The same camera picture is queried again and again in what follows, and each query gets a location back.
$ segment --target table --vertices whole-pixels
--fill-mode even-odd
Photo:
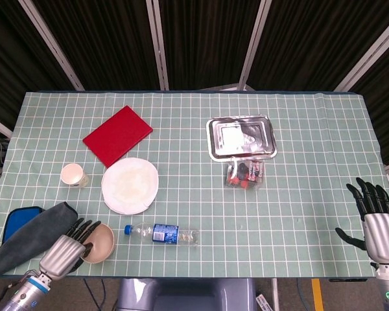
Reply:
[[[106,170],[82,138],[129,105],[154,131],[127,157],[158,169],[151,207],[118,215],[102,200]],[[207,152],[211,117],[268,115],[278,155],[265,161],[257,191],[224,187],[226,164]],[[89,186],[60,182],[66,163],[83,165]],[[344,245],[340,226],[362,237],[346,183],[362,177],[388,186],[379,145],[360,95],[244,93],[27,93],[0,180],[0,241],[12,209],[67,201],[80,216],[114,231],[116,248],[76,275],[129,277],[369,277],[366,252]],[[140,243],[126,224],[178,224],[201,230],[201,246]],[[41,256],[9,274],[38,268]]]

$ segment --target floor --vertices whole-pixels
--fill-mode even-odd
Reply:
[[[87,278],[88,285],[98,304],[101,304],[104,291],[100,278]],[[12,279],[0,279],[0,294]],[[119,278],[103,279],[106,289],[106,299],[102,310],[110,311],[115,305],[119,290]],[[312,284],[310,279],[278,279],[279,306],[281,311],[307,311],[300,300],[298,291],[300,285],[302,296],[308,304],[308,310],[314,310]],[[255,279],[256,292],[263,294],[272,306],[272,288],[270,279]],[[0,307],[3,307],[17,287],[8,291]],[[329,282],[321,280],[323,306],[325,311],[382,310],[381,297],[375,279],[366,282]],[[67,277],[52,283],[48,296],[35,308],[36,311],[63,310],[98,310],[82,278]]]

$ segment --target silver robotic hand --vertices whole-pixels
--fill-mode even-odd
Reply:
[[[86,257],[92,248],[91,243],[86,245],[83,243],[100,224],[95,222],[90,225],[91,220],[89,220],[77,229],[83,220],[83,218],[78,219],[66,235],[62,235],[53,244],[40,260],[39,271],[30,270],[25,274],[21,280],[25,282],[2,311],[32,310],[51,290],[52,281],[64,278],[83,263],[81,256]]]
[[[362,220],[364,240],[353,238],[341,228],[336,228],[339,237],[357,248],[368,252],[374,261],[379,288],[385,311],[389,311],[389,195],[379,185],[373,186],[357,178],[362,194],[354,186],[347,188],[356,199],[357,209]]]

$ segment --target plastic bottle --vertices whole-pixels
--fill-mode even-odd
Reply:
[[[198,244],[198,230],[182,230],[178,225],[148,224],[126,225],[126,235],[139,235],[140,239],[167,244]]]

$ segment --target metal tray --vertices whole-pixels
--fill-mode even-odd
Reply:
[[[271,159],[277,145],[266,115],[214,118],[207,122],[209,155],[218,162]]]

